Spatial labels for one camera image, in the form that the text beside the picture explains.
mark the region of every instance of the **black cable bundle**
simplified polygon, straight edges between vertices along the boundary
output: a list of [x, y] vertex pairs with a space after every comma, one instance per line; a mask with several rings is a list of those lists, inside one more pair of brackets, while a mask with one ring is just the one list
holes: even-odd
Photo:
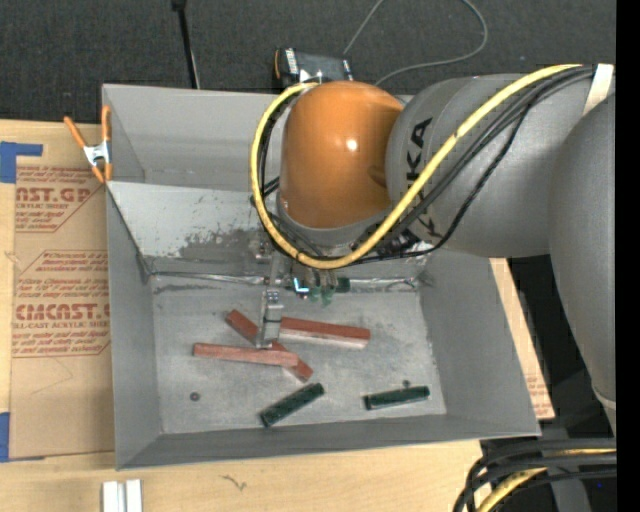
[[[589, 469], [568, 471], [564, 469], [566, 466], [587, 466]], [[498, 448], [478, 460], [469, 470], [465, 488], [458, 496], [453, 512], [464, 512], [465, 507], [468, 512], [475, 512], [473, 496], [482, 486], [497, 483], [512, 474], [534, 468], [559, 468], [564, 473], [558, 475], [540, 473], [506, 495], [499, 506], [504, 505], [506, 500], [516, 492], [540, 485], [562, 480], [617, 476], [616, 440], [610, 438], [542, 440]]]

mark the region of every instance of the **wire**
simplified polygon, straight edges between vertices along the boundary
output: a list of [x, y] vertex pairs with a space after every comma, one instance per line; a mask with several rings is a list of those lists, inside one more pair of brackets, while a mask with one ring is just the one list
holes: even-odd
[[486, 145], [491, 142], [499, 133], [509, 126], [516, 118], [521, 115], [524, 109], [530, 110], [534, 105], [542, 102], [549, 95], [555, 94], [558, 90], [568, 87], [577, 81], [588, 78], [593, 74], [590, 70], [571, 69], [554, 77], [550, 84], [542, 84], [540, 88], [528, 91], [519, 98], [513, 105], [505, 109], [485, 130], [477, 136], [477, 139], [469, 146], [465, 153], [460, 157], [454, 167], [438, 181], [436, 186], [422, 198], [422, 200], [405, 216], [393, 230], [389, 233], [389, 238], [395, 238], [403, 233], [406, 229], [424, 214], [426, 209], [442, 194], [442, 192], [451, 184], [451, 182], [460, 174], [462, 169], [482, 151]]
[[467, 483], [476, 478], [483, 468], [496, 464], [501, 460], [510, 457], [517, 457], [534, 452], [562, 450], [615, 450], [617, 446], [615, 438], [582, 438], [582, 439], [559, 439], [525, 441], [522, 443], [502, 446], [490, 455], [480, 458], [469, 470]]
[[[476, 197], [478, 197], [478, 194], [480, 193], [480, 191], [482, 190], [484, 185], [487, 183], [487, 181], [489, 180], [489, 178], [493, 174], [493, 171], [498, 167], [498, 165], [500, 165], [500, 162], [502, 161], [502, 159], [509, 152], [509, 149], [511, 148], [511, 145], [513, 144], [513, 141], [516, 138], [516, 134], [518, 133], [518, 130], [520, 129], [520, 126], [522, 125], [522, 122], [524, 121], [525, 116], [526, 116], [526, 112], [522, 115], [522, 117], [518, 121], [518, 124], [511, 131], [511, 135], [509, 136], [509, 139], [507, 140], [506, 144], [500, 150], [500, 153], [496, 156], [496, 158], [494, 158], [494, 160], [491, 162], [491, 164], [487, 167], [487, 169], [485, 170], [484, 174], [482, 175], [482, 177], [480, 178], [478, 183], [476, 183], [476, 186], [474, 187], [474, 189], [467, 196], [467, 198], [465, 199], [464, 203], [462, 204], [462, 206], [460, 207], [460, 209], [456, 213], [455, 217], [453, 218], [453, 221], [451, 222], [451, 225], [447, 229], [447, 232], [442, 236], [442, 238], [438, 241], [438, 243], [436, 245], [434, 245], [433, 247], [430, 247], [429, 249], [425, 249], [424, 251], [418, 251], [418, 252], [413, 252], [413, 253], [404, 253], [402, 255], [399, 255], [400, 257], [409, 258], [409, 257], [415, 257], [415, 256], [425, 256], [425, 255], [427, 255], [429, 253], [437, 251], [438, 249], [440, 249], [444, 244], [446, 244], [449, 241], [449, 239], [451, 238], [451, 236], [453, 235], [455, 230], [460, 225], [460, 222], [462, 221], [462, 218], [467, 213], [467, 210], [471, 206], [471, 203], [473, 203], [473, 201], [475, 201]], [[355, 262], [355, 263], [361, 263], [362, 264], [362, 263], [369, 263], [371, 261], [376, 261], [376, 260], [380, 260], [380, 257], [378, 257], [378, 256], [370, 256], [369, 258], [363, 258], [363, 259], [361, 259], [361, 260], [359, 260], [358, 262]]]
[[492, 512], [497, 512], [497, 510], [499, 508], [502, 508], [502, 506], [509, 500], [509, 498], [511, 498], [515, 494], [518, 494], [522, 491], [528, 491], [529, 489], [534, 489], [541, 485], [548, 485], [555, 482], [562, 482], [564, 480], [592, 480], [596, 478], [602, 478], [602, 479], [615, 478], [617, 476], [618, 476], [617, 469], [599, 469], [594, 471], [573, 472], [573, 473], [567, 473], [563, 475], [544, 476], [541, 478], [534, 477], [534, 479], [529, 480], [526, 486], [518, 487], [514, 489], [510, 494], [507, 494], [506, 496], [504, 496], [502, 500], [496, 504]]
[[490, 512], [505, 496], [508, 496], [514, 489], [521, 486], [528, 480], [531, 480], [534, 476], [544, 473], [547, 468], [528, 469], [520, 473], [514, 473], [509, 478], [504, 480], [498, 487], [496, 487], [489, 496], [487, 496], [480, 506], [478, 512]]
[[371, 8], [371, 10], [369, 11], [369, 14], [367, 14], [367, 17], [360, 24], [360, 28], [358, 28], [358, 30], [356, 30], [356, 33], [351, 38], [351, 41], [349, 41], [349, 44], [347, 46], [345, 46], [344, 50], [342, 50], [342, 55], [346, 55], [349, 52], [349, 50], [353, 46], [353, 43], [356, 42], [356, 39], [358, 39], [358, 37], [360, 37], [360, 33], [364, 30], [364, 28], [369, 23], [369, 20], [371, 19], [371, 16], [373, 16], [375, 14], [375, 12], [378, 10], [378, 7], [380, 7], [383, 2], [384, 2], [384, 0], [378, 0], [376, 2], [376, 4]]
[[613, 465], [617, 463], [616, 453], [603, 454], [576, 454], [576, 455], [560, 455], [551, 457], [532, 457], [516, 461], [514, 464], [499, 466], [495, 469], [488, 470], [482, 476], [476, 478], [471, 485], [465, 486], [460, 493], [453, 507], [453, 512], [463, 512], [464, 507], [473, 501], [474, 493], [484, 485], [508, 476], [515, 472], [527, 471], [529, 469], [539, 467], [562, 467], [566, 465]]
[[484, 17], [482, 16], [482, 13], [478, 10], [478, 8], [475, 5], [473, 5], [469, 0], [460, 0], [460, 1], [471, 10], [471, 12], [475, 15], [476, 18], [478, 18], [478, 21], [480, 21], [480, 24], [482, 25], [482, 42], [475, 50], [465, 55], [461, 55], [460, 57], [454, 57], [452, 59], [445, 59], [445, 60], [439, 60], [436, 62], [425, 62], [422, 64], [413, 64], [411, 66], [405, 66], [403, 68], [397, 69], [395, 71], [392, 71], [391, 73], [384, 75], [374, 85], [379, 86], [381, 83], [386, 82], [390, 78], [393, 78], [394, 76], [397, 76], [401, 73], [406, 73], [407, 71], [413, 71], [415, 69], [431, 68], [435, 66], [444, 66], [446, 64], [455, 64], [456, 62], [462, 62], [464, 60], [470, 59], [471, 57], [474, 57], [475, 55], [480, 53], [482, 50], [484, 50], [485, 46], [487, 46], [487, 41], [489, 41], [489, 27], [487, 27], [487, 22], [485, 21]]
[[544, 78], [560, 73], [566, 69], [580, 67], [578, 64], [567, 64], [567, 65], [559, 65], [559, 66], [551, 66], [547, 68], [540, 69], [531, 74], [525, 75], [524, 77], [510, 83], [502, 90], [498, 91], [494, 96], [492, 96], [486, 103], [484, 103], [480, 108], [478, 108], [473, 114], [471, 114], [459, 127], [458, 129], [445, 141], [442, 147], [433, 155], [431, 160], [427, 163], [425, 168], [422, 170], [416, 181], [411, 185], [406, 194], [400, 199], [395, 208], [389, 213], [389, 215], [381, 222], [380, 226], [376, 231], [355, 251], [346, 256], [341, 256], [338, 258], [332, 259], [316, 259], [312, 258], [307, 254], [304, 254], [300, 250], [296, 249], [293, 245], [288, 243], [275, 228], [271, 220], [269, 219], [269, 214], [264, 205], [264, 201], [260, 194], [260, 182], [258, 178], [258, 156], [262, 144], [262, 135], [267, 126], [267, 123], [271, 120], [272, 115], [288, 100], [292, 97], [300, 94], [304, 90], [307, 90], [311, 87], [314, 87], [316, 84], [312, 83], [301, 83], [296, 84], [288, 89], [286, 89], [280, 96], [278, 96], [272, 103], [269, 105], [267, 110], [262, 115], [260, 122], [258, 124], [258, 128], [256, 130], [256, 134], [251, 145], [250, 152], [250, 179], [251, 179], [251, 188], [252, 193], [254, 195], [256, 210], [264, 225], [265, 229], [272, 236], [273, 240], [278, 244], [289, 256], [296, 259], [303, 265], [321, 269], [321, 270], [331, 270], [336, 268], [341, 268], [344, 266], [353, 263], [354, 261], [360, 259], [362, 256], [367, 254], [381, 239], [387, 234], [387, 232], [393, 227], [393, 225], [398, 221], [400, 216], [407, 210], [415, 197], [421, 192], [422, 188], [426, 184], [427, 180], [433, 175], [433, 173], [437, 170], [438, 166], [442, 163], [442, 161], [447, 157], [449, 153], [456, 146], [458, 141], [464, 137], [474, 126], [476, 126], [480, 121], [484, 119], [484, 117], [489, 114], [492, 110], [499, 107], [502, 103], [508, 100], [513, 95], [517, 94], [521, 90], [525, 89], [531, 84], [534, 84]]
[[189, 25], [187, 24], [187, 15], [185, 8], [186, 0], [172, 0], [171, 7], [173, 11], [178, 13], [180, 21], [180, 33], [182, 34], [182, 45], [184, 46], [184, 56], [187, 59], [187, 68], [189, 70], [189, 81], [192, 89], [200, 89], [200, 77], [198, 76], [198, 68], [196, 67], [196, 58], [191, 49], [191, 39], [189, 38]]

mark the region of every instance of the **cardboard sheet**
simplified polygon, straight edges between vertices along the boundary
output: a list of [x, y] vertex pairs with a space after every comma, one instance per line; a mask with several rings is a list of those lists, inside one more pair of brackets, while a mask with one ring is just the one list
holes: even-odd
[[[97, 143], [98, 127], [80, 129]], [[17, 160], [9, 456], [111, 450], [104, 187], [62, 123], [2, 121], [0, 134], [43, 145]]]

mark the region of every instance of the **black cable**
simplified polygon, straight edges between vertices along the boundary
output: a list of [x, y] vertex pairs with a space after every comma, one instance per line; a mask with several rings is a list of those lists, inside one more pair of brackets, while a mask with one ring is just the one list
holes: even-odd
[[[586, 76], [590, 76], [591, 74], [592, 74], [592, 71], [584, 71], [584, 70], [582, 70], [580, 73], [575, 73], [574, 72], [574, 73], [570, 74], [570, 78], [574, 79], [574, 80], [572, 80], [572, 83], [574, 83], [578, 79], [582, 80]], [[542, 93], [548, 93], [548, 92], [549, 92], [549, 89], [547, 87], [545, 87], [545, 89], [543, 89], [542, 91], [537, 91], [537, 95], [540, 95], [540, 97], [542, 97], [541, 96]], [[364, 263], [371, 263], [371, 262], [374, 262], [374, 261], [386, 261], [386, 260], [390, 260], [390, 259], [401, 259], [401, 258], [411, 258], [411, 257], [416, 257], [416, 256], [424, 256], [426, 254], [429, 254], [431, 252], [436, 251], [437, 249], [440, 249], [446, 242], [448, 242], [449, 239], [451, 238], [451, 236], [453, 235], [454, 231], [457, 229], [458, 225], [460, 224], [460, 221], [462, 220], [462, 217], [464, 217], [465, 213], [467, 212], [467, 210], [471, 206], [471, 203], [473, 203], [473, 201], [478, 196], [478, 194], [480, 193], [480, 191], [482, 190], [482, 188], [484, 187], [484, 185], [486, 184], [488, 179], [493, 174], [493, 171], [500, 164], [502, 159], [506, 156], [506, 154], [509, 151], [511, 145], [513, 144], [513, 141], [515, 140], [515, 136], [518, 133], [518, 130], [520, 129], [520, 126], [522, 125], [522, 122], [524, 121], [527, 113], [531, 110], [531, 108], [534, 105], [536, 105], [539, 101], [541, 101], [541, 100], [536, 99], [536, 98], [537, 98], [537, 96], [534, 95], [534, 99], [530, 100], [530, 102], [524, 107], [524, 110], [519, 113], [520, 118], [518, 119], [517, 124], [513, 128], [509, 139], [507, 140], [507, 142], [503, 146], [503, 148], [500, 151], [500, 153], [493, 160], [493, 162], [487, 167], [487, 169], [485, 170], [485, 172], [481, 176], [480, 180], [478, 181], [478, 183], [474, 187], [474, 189], [467, 196], [467, 198], [464, 201], [463, 205], [461, 206], [461, 208], [456, 213], [456, 215], [454, 217], [454, 220], [452, 221], [451, 225], [449, 226], [449, 229], [447, 230], [447, 232], [443, 235], [443, 237], [440, 239], [440, 241], [435, 246], [433, 246], [433, 247], [431, 247], [429, 249], [426, 249], [424, 251], [415, 251], [415, 252], [409, 252], [409, 253], [404, 253], [404, 254], [394, 254], [394, 255], [385, 255], [385, 256], [369, 256], [369, 257], [366, 257], [366, 258], [361, 258], [361, 259], [353, 262], [351, 265], [360, 265], [360, 264], [364, 264]], [[511, 119], [511, 116], [507, 117], [506, 119], [502, 119], [502, 120], [499, 120], [499, 119], [494, 120], [494, 123], [492, 123], [492, 125], [496, 124], [496, 126], [493, 127], [493, 128], [490, 126], [484, 132], [485, 134], [494, 134], [494, 135], [492, 135], [492, 136], [481, 135], [480, 138], [476, 141], [476, 143], [473, 146], [470, 146], [467, 149], [465, 154], [460, 159], [460, 161], [459, 161], [460, 163], [456, 164], [456, 166], [454, 166], [452, 172], [450, 173], [450, 175], [452, 176], [451, 180], [455, 177], [455, 175], [457, 175], [457, 173], [460, 172], [460, 170], [464, 167], [464, 165], [466, 165], [466, 163], [468, 163], [469, 160], [471, 160], [471, 158], [475, 157], [478, 154], [478, 152], [481, 151], [486, 146], [486, 144], [488, 144], [493, 139], [493, 137], [495, 135], [497, 135], [498, 133], [502, 132], [504, 130], [504, 128], [506, 126], [508, 126], [509, 124], [511, 124], [512, 122], [513, 122], [513, 119]], [[438, 192], [437, 195], [439, 195], [443, 189], [444, 189], [444, 187]], [[426, 207], [429, 206], [431, 204], [431, 202], [433, 202], [433, 200], [435, 200], [437, 195], [429, 194], [429, 195], [425, 196], [425, 198], [402, 221], [400, 221], [398, 224], [396, 224], [396, 226], [394, 226], [394, 228], [390, 231], [390, 233], [387, 234], [387, 239], [389, 239], [389, 238], [393, 239], [394, 238], [394, 235], [393, 235], [394, 232], [400, 231], [400, 229], [402, 229], [402, 231], [404, 231], [405, 229], [408, 228], [409, 225], [413, 224], [413, 222], [420, 215], [422, 215], [423, 212], [421, 210], [426, 209]]]
[[[582, 439], [562, 439], [562, 440], [536, 440], [525, 441], [522, 443], [510, 444], [493, 450], [490, 454], [478, 459], [467, 473], [465, 486], [471, 486], [480, 472], [484, 468], [488, 468], [492, 464], [500, 461], [527, 455], [532, 453], [541, 453], [543, 451], [555, 450], [578, 450], [578, 449], [616, 449], [617, 442], [615, 438], [582, 438]], [[475, 512], [473, 501], [468, 505], [469, 512]]]
[[558, 75], [541, 82], [537, 87], [529, 89], [516, 101], [502, 111], [472, 142], [452, 169], [429, 191], [411, 212], [398, 222], [388, 236], [394, 238], [408, 229], [460, 174], [462, 169], [482, 151], [489, 142], [499, 135], [507, 126], [513, 123], [523, 110], [530, 110], [533, 105], [541, 103], [551, 94], [573, 85], [593, 75], [592, 69], [568, 69]]
[[196, 70], [196, 60], [191, 51], [191, 39], [189, 38], [189, 25], [187, 24], [187, 0], [171, 0], [171, 9], [178, 13], [180, 20], [180, 33], [182, 34], [182, 45], [184, 46], [184, 56], [187, 59], [187, 68], [189, 70], [189, 81], [192, 89], [200, 89], [200, 79]]
[[563, 467], [571, 466], [591, 466], [591, 465], [615, 465], [617, 464], [617, 454], [594, 454], [594, 455], [561, 455], [555, 457], [533, 457], [517, 461], [515, 464], [499, 466], [495, 469], [487, 471], [482, 476], [473, 480], [471, 485], [465, 486], [464, 490], [458, 496], [453, 507], [453, 512], [464, 512], [465, 506], [473, 500], [475, 492], [482, 486], [511, 475], [519, 471], [526, 471], [539, 467]]
[[541, 485], [549, 485], [554, 482], [562, 482], [565, 480], [593, 480], [596, 478], [616, 478], [617, 476], [617, 469], [599, 469], [595, 471], [577, 471], [563, 475], [536, 476], [525, 482], [521, 487], [514, 489], [510, 494], [507, 494], [502, 501], [493, 508], [492, 512], [498, 512], [498, 510], [501, 509], [514, 495], [523, 491], [528, 491], [529, 489], [535, 489]]
[[512, 132], [511, 132], [511, 135], [509, 136], [509, 139], [507, 140], [506, 144], [500, 150], [500, 153], [498, 154], [498, 156], [496, 156], [496, 158], [493, 160], [493, 162], [491, 162], [489, 167], [487, 167], [487, 169], [485, 170], [484, 174], [480, 178], [480, 181], [476, 184], [474, 189], [467, 196], [467, 198], [465, 199], [464, 203], [462, 204], [462, 206], [458, 210], [458, 213], [456, 213], [456, 216], [453, 218], [453, 221], [451, 222], [451, 225], [449, 226], [449, 229], [442, 236], [442, 238], [440, 239], [440, 241], [436, 245], [434, 245], [433, 247], [430, 247], [429, 249], [425, 249], [424, 251], [409, 252], [409, 253], [394, 255], [394, 257], [392, 257], [392, 258], [385, 258], [384, 256], [369, 256], [369, 257], [366, 257], [366, 258], [360, 258], [359, 260], [354, 261], [351, 265], [361, 265], [361, 264], [369, 263], [369, 262], [372, 262], [372, 261], [384, 261], [386, 259], [397, 259], [395, 256], [397, 256], [398, 258], [411, 258], [411, 257], [415, 257], [415, 256], [424, 256], [426, 254], [429, 254], [429, 253], [432, 253], [434, 251], [437, 251], [444, 244], [446, 244], [449, 241], [449, 239], [451, 238], [451, 236], [453, 235], [453, 233], [455, 232], [455, 230], [458, 228], [458, 225], [460, 224], [460, 221], [462, 220], [462, 217], [464, 217], [465, 213], [467, 213], [467, 210], [469, 209], [469, 207], [471, 206], [471, 204], [473, 203], [475, 198], [478, 196], [478, 194], [480, 193], [480, 191], [482, 190], [482, 188], [484, 187], [486, 182], [489, 180], [489, 178], [493, 174], [493, 171], [496, 169], [496, 167], [498, 167], [498, 165], [500, 164], [502, 159], [508, 153], [509, 148], [511, 147], [511, 144], [513, 144], [513, 141], [515, 140], [516, 134], [518, 133], [518, 129], [520, 128], [520, 126], [522, 125], [522, 122], [524, 121], [525, 115], [526, 115], [526, 113], [521, 116], [520, 120], [518, 121], [516, 126], [513, 128]]

